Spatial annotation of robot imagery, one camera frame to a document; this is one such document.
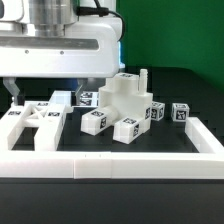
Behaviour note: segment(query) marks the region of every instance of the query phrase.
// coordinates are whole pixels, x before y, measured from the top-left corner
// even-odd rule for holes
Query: black surface
[[[131,73],[139,72],[139,67],[128,69]],[[183,124],[170,120],[170,106],[174,101],[188,103],[191,115],[198,116],[224,143],[223,93],[189,70],[151,68],[151,71],[149,88],[155,101],[166,103],[165,120],[152,122],[148,133],[125,145],[112,141],[110,128],[96,137],[80,134],[80,119],[76,118],[84,111],[76,111],[68,116],[69,122],[65,125],[72,128],[76,123],[73,128],[77,129],[73,130],[74,135],[66,133],[65,129],[59,149],[64,150],[63,145],[73,141],[73,147],[78,149],[82,145],[83,150],[92,148],[93,151],[105,147],[129,152],[185,151],[187,145],[190,152],[193,149],[184,137]],[[27,133],[29,141],[35,130]],[[160,143],[154,142],[155,136]],[[223,184],[223,180],[1,179],[0,223],[223,224]]]

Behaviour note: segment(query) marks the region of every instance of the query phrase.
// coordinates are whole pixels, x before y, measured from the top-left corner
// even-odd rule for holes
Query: white stacked blocks
[[[186,122],[187,117],[189,117],[189,111],[190,108],[187,104],[173,103],[171,117],[173,121]]]
[[[165,103],[152,102],[152,114],[151,119],[160,121],[164,117]]]
[[[106,85],[99,89],[99,107],[82,117],[81,131],[98,134],[114,125],[113,139],[126,144],[150,129],[152,94],[147,93],[147,70],[140,76],[119,73],[106,79]],[[97,118],[93,113],[104,113]],[[101,127],[102,119],[106,125]]]

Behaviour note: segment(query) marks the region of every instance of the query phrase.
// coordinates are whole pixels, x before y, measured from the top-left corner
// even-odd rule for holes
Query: white plastic piece
[[[66,106],[52,104],[34,137],[35,151],[56,151],[66,118]]]
[[[10,151],[0,156],[1,178],[73,178],[74,159],[64,152]]]
[[[97,135],[110,127],[117,115],[117,111],[113,106],[93,110],[82,116],[81,131]]]
[[[151,119],[160,121],[164,117],[165,103],[152,102],[152,114]]]
[[[113,139],[126,144],[131,143],[140,136],[144,130],[144,119],[138,117],[126,117],[114,125]]]
[[[199,153],[112,153],[112,179],[224,179],[224,157]]]
[[[51,102],[26,101],[24,106],[13,103],[0,120],[0,151],[12,150],[25,127],[38,128],[35,151],[56,151],[66,114],[73,111],[70,101],[71,93],[57,91]]]
[[[80,104],[74,107],[96,108],[98,106],[98,95],[98,92],[83,91],[80,96]]]
[[[67,113],[73,112],[73,108],[71,106],[71,91],[54,91],[49,103],[65,105]]]
[[[0,120],[0,151],[12,150],[24,130],[23,120],[31,106],[14,106]]]
[[[106,85],[99,88],[99,108],[83,115],[81,131],[96,135],[110,125],[115,125],[114,139],[129,144],[141,133],[149,130],[152,94],[146,92],[147,81],[147,70],[141,70],[140,77],[119,73],[114,78],[106,79]],[[100,128],[102,119],[105,120],[105,117],[109,116],[103,111],[108,106],[112,107],[113,112],[109,114],[113,114],[113,117],[105,127]],[[136,120],[136,124],[125,123],[125,119]]]
[[[74,161],[74,178],[111,178],[111,152],[83,153]]]
[[[23,16],[22,0],[2,0],[4,3],[5,13],[0,21],[15,21]]]
[[[184,103],[173,103],[171,117],[176,122],[186,122],[189,117],[190,108]]]
[[[224,153],[224,147],[196,117],[188,117],[185,133],[200,153]]]

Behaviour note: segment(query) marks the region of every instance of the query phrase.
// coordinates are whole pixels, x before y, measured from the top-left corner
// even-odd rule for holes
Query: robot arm
[[[9,78],[108,78],[118,73],[124,23],[111,16],[80,16],[77,12],[93,0],[82,0],[80,7],[73,0],[1,1],[0,77],[10,92]],[[92,11],[106,9],[95,2]],[[115,1],[105,2],[114,7]]]

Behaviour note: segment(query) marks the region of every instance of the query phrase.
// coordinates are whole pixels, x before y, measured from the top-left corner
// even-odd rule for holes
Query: white block
[[[0,120],[0,151],[11,150],[24,130],[23,120],[31,106],[14,106]]]
[[[56,151],[66,118],[66,105],[51,104],[34,137],[35,151]]]
[[[111,178],[111,152],[86,152],[76,159],[74,178]]]
[[[164,111],[165,111],[165,103],[152,102],[151,119],[155,121],[163,119]]]
[[[185,122],[186,118],[189,117],[190,108],[184,103],[173,103],[171,117],[173,121]]]
[[[117,111],[112,107],[98,108],[82,116],[81,131],[97,135],[111,126],[117,117]]]
[[[65,105],[67,113],[72,113],[73,111],[71,106],[71,91],[54,91],[49,103]]]
[[[112,179],[223,179],[224,160],[199,153],[112,153]]]
[[[1,178],[73,178],[74,162],[63,153],[11,151],[0,156]]]
[[[125,117],[114,125],[113,139],[126,144],[143,133],[144,120],[138,117]]]
[[[224,147],[196,117],[188,117],[185,133],[200,153],[223,153]]]

